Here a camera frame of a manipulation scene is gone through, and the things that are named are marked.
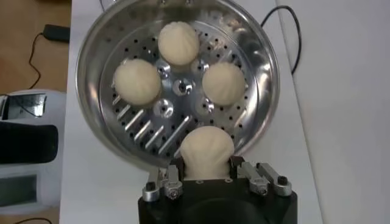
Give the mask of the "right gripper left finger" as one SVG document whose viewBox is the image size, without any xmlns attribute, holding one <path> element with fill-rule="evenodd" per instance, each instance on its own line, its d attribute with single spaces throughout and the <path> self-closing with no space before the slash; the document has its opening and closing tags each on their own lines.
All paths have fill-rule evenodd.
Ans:
<svg viewBox="0 0 390 224">
<path fill-rule="evenodd" d="M 165 170 L 152 168 L 142 188 L 141 200 L 145 203 L 178 200 L 183 194 L 184 171 L 182 158 L 173 159 Z"/>
</svg>

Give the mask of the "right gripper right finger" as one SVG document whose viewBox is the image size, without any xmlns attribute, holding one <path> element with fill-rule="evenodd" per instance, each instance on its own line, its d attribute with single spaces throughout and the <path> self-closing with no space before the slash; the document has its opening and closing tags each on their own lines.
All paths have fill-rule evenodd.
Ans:
<svg viewBox="0 0 390 224">
<path fill-rule="evenodd" d="M 265 197 L 272 192 L 280 197 L 289 197 L 293 192 L 288 178 L 279 175 L 268 163 L 252 165 L 243 157 L 232 156 L 229 159 L 230 178 L 245 178 L 249 183 L 249 190 Z"/>
</svg>

